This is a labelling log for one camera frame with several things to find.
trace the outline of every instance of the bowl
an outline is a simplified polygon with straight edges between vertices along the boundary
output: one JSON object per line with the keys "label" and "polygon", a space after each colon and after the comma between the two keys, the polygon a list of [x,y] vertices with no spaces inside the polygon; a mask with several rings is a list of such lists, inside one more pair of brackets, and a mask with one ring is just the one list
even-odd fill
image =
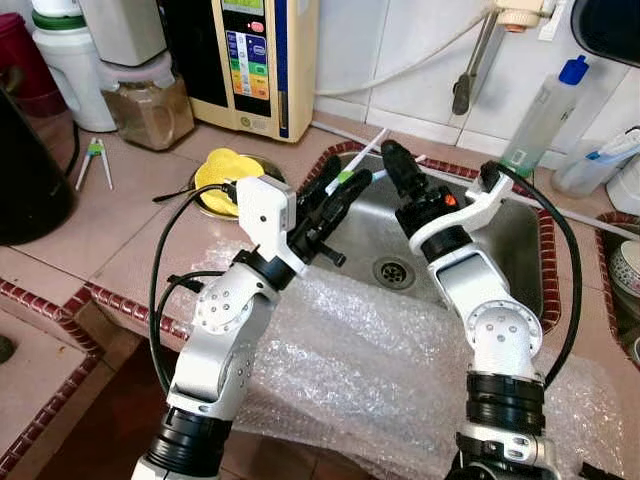
{"label": "bowl", "polygon": [[627,240],[609,260],[609,275],[622,291],[640,298],[640,242]]}
{"label": "bowl", "polygon": [[[280,169],[278,167],[276,167],[273,163],[271,163],[269,160],[267,160],[265,157],[261,157],[260,155],[248,154],[248,153],[241,153],[240,155],[242,157],[247,157],[247,158],[250,158],[250,159],[255,160],[256,162],[258,162],[260,164],[260,166],[262,167],[262,169],[264,170],[264,174],[265,175],[269,175],[270,177],[275,178],[276,180],[279,180],[279,181],[281,181],[283,183],[287,183],[287,181],[285,180],[284,176],[282,175],[282,172],[280,171]],[[191,180],[189,181],[189,188],[194,189],[194,190],[196,188],[195,176],[196,176],[196,172],[193,172],[193,175],[191,176]],[[226,220],[226,221],[229,221],[229,222],[237,222],[238,221],[238,217],[236,215],[223,214],[223,213],[216,212],[215,210],[209,208],[202,201],[202,198],[200,198],[200,197],[196,198],[194,200],[194,203],[197,205],[198,209],[202,213],[204,213],[205,215],[207,215],[209,217],[217,218],[218,220]]]}

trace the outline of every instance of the countertop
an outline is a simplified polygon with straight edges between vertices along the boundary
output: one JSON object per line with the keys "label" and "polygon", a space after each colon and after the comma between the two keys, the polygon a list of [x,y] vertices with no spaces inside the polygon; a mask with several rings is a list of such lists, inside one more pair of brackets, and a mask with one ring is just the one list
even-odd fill
{"label": "countertop", "polygon": [[[326,114],[317,114],[317,119],[367,139],[379,130]],[[456,165],[478,168],[489,159],[408,135],[392,132],[390,136],[415,154]],[[82,133],[81,152],[86,150],[90,137]],[[227,146],[240,153],[265,156],[282,170],[292,186],[298,187],[322,152],[345,140],[310,128],[298,144],[289,145],[200,124],[171,151],[154,153],[129,145],[115,134],[101,137],[109,154],[115,190],[109,191],[102,166],[95,162],[78,194],[75,212],[62,227],[35,242],[0,247],[0,277],[57,304],[71,298],[85,281],[146,304],[153,250],[178,202],[156,205],[151,198],[187,185],[214,148]],[[537,169],[534,183],[556,205],[592,217],[614,210],[604,189],[587,199],[572,200],[551,188],[550,177],[550,171]],[[573,353],[596,361],[606,370],[624,417],[626,478],[640,478],[640,372],[625,357],[609,330],[594,229],[570,223],[580,244],[584,275],[583,314]],[[250,247],[248,237],[237,224],[212,220],[195,206],[190,207],[169,236],[159,278],[163,281],[170,274],[203,265],[225,268],[240,248]],[[571,301],[569,257],[559,230],[556,249],[562,318],[545,337],[545,345],[559,348]],[[179,301],[169,305],[166,313],[184,317]]]}

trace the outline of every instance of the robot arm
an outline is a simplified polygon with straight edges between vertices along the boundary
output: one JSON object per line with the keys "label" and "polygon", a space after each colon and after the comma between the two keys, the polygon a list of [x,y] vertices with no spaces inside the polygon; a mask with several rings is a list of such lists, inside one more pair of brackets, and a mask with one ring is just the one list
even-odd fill
{"label": "robot arm", "polygon": [[[325,172],[339,171],[329,159]],[[341,264],[323,241],[371,183],[362,171],[330,197],[319,193],[335,175],[322,175],[296,204],[295,193],[270,177],[236,184],[240,226],[258,245],[241,251],[230,269],[196,300],[193,331],[167,395],[169,410],[134,480],[218,479],[224,443],[247,391],[257,343],[283,290],[318,253]]]}
{"label": "robot arm", "polygon": [[415,254],[463,322],[474,350],[467,374],[466,422],[456,435],[459,454],[447,479],[559,480],[555,448],[544,437],[543,377],[532,363],[542,344],[536,315],[509,294],[509,285],[468,233],[489,223],[512,180],[490,167],[467,191],[460,208],[446,187],[429,189],[412,155],[390,140],[384,164],[406,203],[396,218]]}

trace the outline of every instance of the bubble wrap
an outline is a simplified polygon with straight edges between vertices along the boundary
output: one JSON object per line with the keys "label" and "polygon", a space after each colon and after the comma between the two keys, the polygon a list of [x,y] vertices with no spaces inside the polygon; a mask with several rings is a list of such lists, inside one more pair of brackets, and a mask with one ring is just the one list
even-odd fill
{"label": "bubble wrap", "polygon": [[[193,302],[181,300],[183,318]],[[538,357],[547,371],[555,352]],[[339,451],[379,478],[441,480],[465,418],[470,359],[461,321],[443,306],[311,267],[282,294],[234,425]],[[583,459],[624,473],[612,392],[597,365],[576,357],[547,392],[564,478],[578,478]]]}

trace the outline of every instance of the black cable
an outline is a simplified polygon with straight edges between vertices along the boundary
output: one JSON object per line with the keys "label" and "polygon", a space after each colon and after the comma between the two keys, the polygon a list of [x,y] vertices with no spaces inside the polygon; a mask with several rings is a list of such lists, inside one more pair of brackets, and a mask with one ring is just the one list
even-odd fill
{"label": "black cable", "polygon": [[73,172],[73,168],[76,166],[78,162],[78,154],[80,153],[80,132],[78,129],[78,124],[73,122],[73,153],[71,154],[71,159],[69,160],[69,165],[67,165],[66,170],[64,171],[64,176],[68,177]]}
{"label": "black cable", "polygon": [[209,190],[220,190],[228,193],[229,188],[231,187],[226,184],[205,185],[204,187],[201,187],[189,194],[189,196],[180,204],[180,206],[173,213],[173,215],[165,225],[164,230],[160,234],[158,245],[156,246],[156,252],[153,258],[153,266],[151,268],[151,284],[149,285],[149,345],[151,348],[151,359],[153,360],[153,367],[156,370],[156,374],[158,375],[158,379],[160,380],[160,384],[165,393],[169,391],[169,380],[167,378],[166,370],[163,368],[162,361],[160,360],[160,342],[158,341],[156,343],[155,341],[152,341],[151,338],[155,328],[154,325],[156,324],[156,322],[158,322],[159,325],[160,322],[160,320],[157,318],[156,312],[156,289],[162,250],[164,249],[164,244],[167,240],[169,232],[173,228],[178,218],[180,218],[180,215],[182,215],[182,213],[186,210],[186,208],[192,201],[198,198],[202,193],[208,192]]}
{"label": "black cable", "polygon": [[558,354],[558,358],[556,358],[556,361],[549,370],[549,373],[547,373],[544,386],[546,390],[547,388],[549,388],[549,385],[551,385],[553,380],[558,375],[558,372],[560,372],[560,369],[567,361],[567,357],[569,356],[569,353],[571,353],[571,349],[573,348],[573,344],[578,334],[578,326],[580,325],[580,311],[582,309],[582,267],[580,264],[580,249],[578,248],[578,242],[575,235],[573,234],[573,230],[571,230],[571,226],[567,223],[567,220],[562,216],[562,214],[558,212],[553,204],[547,199],[547,197],[545,197],[536,187],[531,185],[520,175],[505,167],[504,165],[495,163],[495,166],[500,172],[504,173],[517,185],[531,194],[531,196],[535,198],[538,203],[551,214],[555,222],[562,230],[562,233],[564,234],[564,237],[567,240],[567,245],[569,247],[573,281],[571,316],[569,318],[569,328],[567,330],[567,335],[564,339],[564,343],[562,344],[562,349]]}
{"label": "black cable", "polygon": [[[160,331],[162,326],[162,312],[164,312],[164,307],[169,300],[169,297],[175,290],[175,288],[179,285],[183,285],[187,280],[196,277],[219,277],[224,272],[220,272],[217,270],[201,270],[197,272],[189,272],[179,277],[175,277],[171,280],[169,286],[165,289],[160,297],[160,301],[158,302],[158,309],[154,314],[153,322],[151,321],[151,317],[149,318],[149,343],[153,345],[152,351],[160,352],[161,343],[160,343]],[[162,355],[158,354],[157,358],[154,359],[154,366],[158,365],[159,368],[156,368],[156,374],[158,374],[158,380],[162,385],[163,390],[166,390],[165,393],[169,391],[169,385],[171,384],[171,376],[169,375],[169,369],[164,364],[162,360]]]}

